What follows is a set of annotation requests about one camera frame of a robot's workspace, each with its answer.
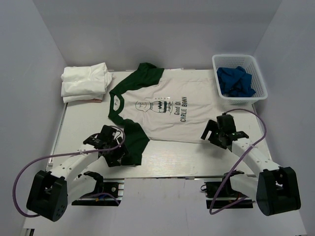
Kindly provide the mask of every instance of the basket rim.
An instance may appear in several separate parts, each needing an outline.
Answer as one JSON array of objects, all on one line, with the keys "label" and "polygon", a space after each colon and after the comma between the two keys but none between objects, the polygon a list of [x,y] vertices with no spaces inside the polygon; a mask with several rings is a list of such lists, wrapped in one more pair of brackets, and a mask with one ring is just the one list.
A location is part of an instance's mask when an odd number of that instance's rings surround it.
[{"label": "basket rim", "polygon": [[[231,57],[231,58],[249,57],[249,58],[251,58],[253,63],[254,63],[254,67],[255,67],[256,73],[258,75],[259,82],[260,82],[260,85],[262,87],[264,96],[261,96],[261,97],[225,97],[225,96],[223,96],[223,94],[221,93],[221,89],[220,89],[220,85],[219,85],[219,79],[218,79],[218,75],[217,75],[217,67],[216,67],[216,64],[215,64],[215,58],[217,58],[217,57]],[[258,101],[258,100],[264,100],[264,99],[266,99],[268,97],[268,92],[267,92],[267,89],[266,89],[266,85],[265,85],[264,79],[263,79],[263,77],[261,75],[259,66],[258,66],[258,64],[256,62],[256,59],[252,55],[245,55],[245,54],[216,54],[216,55],[212,56],[212,65],[213,65],[213,70],[214,70],[214,74],[215,74],[215,78],[216,78],[216,82],[217,82],[217,89],[218,89],[218,92],[219,92],[219,96],[222,99],[224,99],[224,100],[231,100],[231,101],[237,101],[237,100]]]}]

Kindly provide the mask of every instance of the raglan shirt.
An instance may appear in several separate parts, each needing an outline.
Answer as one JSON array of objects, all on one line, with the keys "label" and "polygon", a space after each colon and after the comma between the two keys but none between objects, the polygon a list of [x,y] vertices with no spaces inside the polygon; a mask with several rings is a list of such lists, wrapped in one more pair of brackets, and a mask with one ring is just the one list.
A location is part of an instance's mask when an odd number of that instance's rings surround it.
[{"label": "raglan shirt", "polygon": [[109,118],[124,127],[129,157],[140,165],[149,140],[201,143],[212,101],[210,78],[166,78],[164,69],[142,63],[110,91]]}]

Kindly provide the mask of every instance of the blue cloth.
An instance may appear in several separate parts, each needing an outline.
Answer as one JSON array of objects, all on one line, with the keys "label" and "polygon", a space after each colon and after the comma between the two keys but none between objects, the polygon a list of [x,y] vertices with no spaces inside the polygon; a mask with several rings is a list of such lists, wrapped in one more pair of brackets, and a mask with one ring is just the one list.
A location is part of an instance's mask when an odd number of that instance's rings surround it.
[{"label": "blue cloth", "polygon": [[229,97],[252,97],[256,91],[251,88],[252,75],[238,66],[235,69],[220,67],[217,70],[222,94]]}]

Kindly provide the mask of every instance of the gray wall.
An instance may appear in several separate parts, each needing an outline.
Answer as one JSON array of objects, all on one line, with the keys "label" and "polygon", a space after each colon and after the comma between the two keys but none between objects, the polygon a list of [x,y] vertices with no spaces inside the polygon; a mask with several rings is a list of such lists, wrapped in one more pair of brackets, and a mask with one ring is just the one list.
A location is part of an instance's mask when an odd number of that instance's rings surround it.
[{"label": "gray wall", "polygon": [[273,158],[297,172],[301,216],[315,235],[315,1],[283,1],[254,56],[268,89],[257,105]]},{"label": "gray wall", "polygon": [[[13,181],[23,166],[50,151],[63,109],[58,91],[66,64],[31,0],[1,1],[0,32],[0,234],[15,236],[24,217],[13,206]],[[23,209],[43,164],[22,176]]]},{"label": "gray wall", "polygon": [[281,0],[33,0],[68,65],[210,68],[253,54]]}]

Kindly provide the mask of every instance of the white plastic basket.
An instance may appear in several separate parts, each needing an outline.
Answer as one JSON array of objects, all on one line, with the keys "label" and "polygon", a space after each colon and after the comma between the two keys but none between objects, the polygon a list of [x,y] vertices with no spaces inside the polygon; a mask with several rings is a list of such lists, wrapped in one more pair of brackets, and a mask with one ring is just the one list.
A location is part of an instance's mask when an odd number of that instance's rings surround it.
[{"label": "white plastic basket", "polygon": [[[268,96],[267,89],[257,62],[254,57],[242,54],[221,54],[212,57],[213,69],[217,81],[219,96],[223,104],[253,104],[256,101],[266,99]],[[252,97],[225,97],[221,93],[217,70],[219,67],[236,68],[243,67],[247,73],[252,75],[252,89],[256,93]]]}]

